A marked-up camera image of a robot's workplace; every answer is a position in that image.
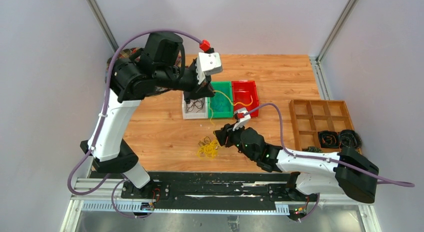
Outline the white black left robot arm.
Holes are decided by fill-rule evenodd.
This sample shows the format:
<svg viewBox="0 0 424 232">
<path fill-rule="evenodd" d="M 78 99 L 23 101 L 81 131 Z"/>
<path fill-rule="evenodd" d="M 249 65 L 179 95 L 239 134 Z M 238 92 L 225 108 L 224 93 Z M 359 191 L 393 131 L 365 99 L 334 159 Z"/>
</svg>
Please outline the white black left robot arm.
<svg viewBox="0 0 424 232">
<path fill-rule="evenodd" d="M 124 141 L 133 113 L 158 88 L 182 91 L 186 102 L 211 98 L 215 95 L 211 76 L 223 70 L 219 53 L 206 40 L 198 41 L 200 52 L 186 66 L 184 32 L 152 30 L 147 35 L 145 46 L 132 56 L 121 58 L 116 52 L 112 57 L 96 128 L 91 138 L 80 144 L 84 154 L 93 157 L 96 170 L 125 175 L 142 199 L 152 195 L 153 185 L 138 156 Z"/>
</svg>

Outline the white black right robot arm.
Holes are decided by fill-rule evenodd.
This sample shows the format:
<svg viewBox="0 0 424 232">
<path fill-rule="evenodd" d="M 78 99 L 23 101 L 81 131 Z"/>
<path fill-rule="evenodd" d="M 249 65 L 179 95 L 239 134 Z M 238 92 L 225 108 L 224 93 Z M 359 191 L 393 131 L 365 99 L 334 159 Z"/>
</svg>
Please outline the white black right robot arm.
<svg viewBox="0 0 424 232">
<path fill-rule="evenodd" d="M 225 124 L 214 135 L 220 146 L 236 147 L 262 170 L 290 173 L 285 192 L 291 200 L 330 194 L 365 204 L 375 202 L 379 168 L 353 148 L 328 153 L 292 150 L 265 142 L 251 127 L 233 124 Z"/>
</svg>

